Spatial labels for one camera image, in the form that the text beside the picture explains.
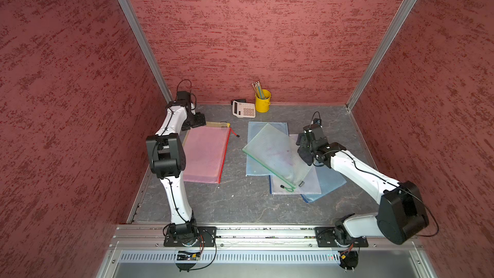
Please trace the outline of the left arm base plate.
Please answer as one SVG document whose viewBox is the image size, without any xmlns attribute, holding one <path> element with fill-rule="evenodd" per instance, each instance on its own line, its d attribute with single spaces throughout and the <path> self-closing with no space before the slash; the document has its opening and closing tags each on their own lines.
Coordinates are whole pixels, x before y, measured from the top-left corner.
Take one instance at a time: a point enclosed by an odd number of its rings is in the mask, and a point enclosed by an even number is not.
<svg viewBox="0 0 494 278">
<path fill-rule="evenodd" d="M 164 233 L 164 247 L 210 248 L 215 246 L 216 227 L 171 225 Z"/>
</svg>

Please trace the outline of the pink mesh document bag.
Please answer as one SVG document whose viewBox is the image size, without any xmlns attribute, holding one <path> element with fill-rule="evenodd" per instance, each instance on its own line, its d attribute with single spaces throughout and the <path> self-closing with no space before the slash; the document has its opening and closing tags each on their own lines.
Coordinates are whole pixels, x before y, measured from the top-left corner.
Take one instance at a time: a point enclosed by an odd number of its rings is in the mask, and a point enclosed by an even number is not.
<svg viewBox="0 0 494 278">
<path fill-rule="evenodd" d="M 185 138 L 186 182 L 219 184 L 232 129 L 201 126 L 191 129 Z"/>
</svg>

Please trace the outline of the green mesh document bag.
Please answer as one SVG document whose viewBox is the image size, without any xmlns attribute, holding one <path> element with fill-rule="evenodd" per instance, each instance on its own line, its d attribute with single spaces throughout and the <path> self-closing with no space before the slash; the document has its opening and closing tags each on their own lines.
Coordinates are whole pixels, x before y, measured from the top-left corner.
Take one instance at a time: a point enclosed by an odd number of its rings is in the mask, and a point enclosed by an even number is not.
<svg viewBox="0 0 494 278">
<path fill-rule="evenodd" d="M 272 194 L 320 193 L 315 166 L 299 157 L 296 141 L 285 122 L 250 122 L 246 174 L 269 176 Z"/>
</svg>

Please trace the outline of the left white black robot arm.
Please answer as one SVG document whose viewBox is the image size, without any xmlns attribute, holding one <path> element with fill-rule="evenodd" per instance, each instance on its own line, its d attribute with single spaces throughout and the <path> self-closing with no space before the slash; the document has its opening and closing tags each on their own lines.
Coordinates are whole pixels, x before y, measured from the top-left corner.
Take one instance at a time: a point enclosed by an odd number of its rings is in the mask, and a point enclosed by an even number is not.
<svg viewBox="0 0 494 278">
<path fill-rule="evenodd" d="M 186 156 L 180 139 L 182 128 L 191 128 L 195 124 L 194 108 L 191 102 L 171 102 L 163 124 L 145 141 L 150 170 L 163 185 L 171 211 L 171 222 L 166 226 L 165 235 L 176 241 L 199 236 L 185 192 L 183 172 Z"/>
</svg>

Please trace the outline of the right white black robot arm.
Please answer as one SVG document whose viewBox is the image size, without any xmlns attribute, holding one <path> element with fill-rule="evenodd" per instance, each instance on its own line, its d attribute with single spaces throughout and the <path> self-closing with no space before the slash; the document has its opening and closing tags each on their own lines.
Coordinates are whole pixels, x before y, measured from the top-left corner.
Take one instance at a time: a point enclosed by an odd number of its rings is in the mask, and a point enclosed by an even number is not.
<svg viewBox="0 0 494 278">
<path fill-rule="evenodd" d="M 418 186 L 400 182 L 363 163 L 343 145 L 310 129 L 298 134 L 297 153 L 307 164 L 328 167 L 353 181 L 378 205 L 375 214 L 349 214 L 334 224 L 335 241 L 351 246 L 358 238 L 384 237 L 395 245 L 405 243 L 430 225 L 427 206 Z"/>
</svg>

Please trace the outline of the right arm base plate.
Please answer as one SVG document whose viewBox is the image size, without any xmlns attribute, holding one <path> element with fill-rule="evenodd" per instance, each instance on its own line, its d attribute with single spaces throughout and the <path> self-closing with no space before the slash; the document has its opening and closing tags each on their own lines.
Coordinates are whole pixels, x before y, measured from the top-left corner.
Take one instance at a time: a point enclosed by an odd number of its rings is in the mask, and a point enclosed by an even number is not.
<svg viewBox="0 0 494 278">
<path fill-rule="evenodd" d="M 341 227 L 316 227 L 315 239 L 320 248 L 367 248 L 369 243 L 365 237 L 353 238 Z"/>
</svg>

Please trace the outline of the yellow mesh document bag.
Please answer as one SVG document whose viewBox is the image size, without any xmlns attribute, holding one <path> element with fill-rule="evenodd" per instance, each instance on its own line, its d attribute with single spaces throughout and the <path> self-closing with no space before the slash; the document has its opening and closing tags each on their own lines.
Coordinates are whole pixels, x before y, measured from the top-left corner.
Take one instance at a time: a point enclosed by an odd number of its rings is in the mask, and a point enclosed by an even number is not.
<svg viewBox="0 0 494 278">
<path fill-rule="evenodd" d="M 193 145 L 219 145 L 227 146 L 230 134 L 228 122 L 207 122 L 205 126 L 195 127 L 186 132 L 183 144 L 186 147 Z"/>
</svg>

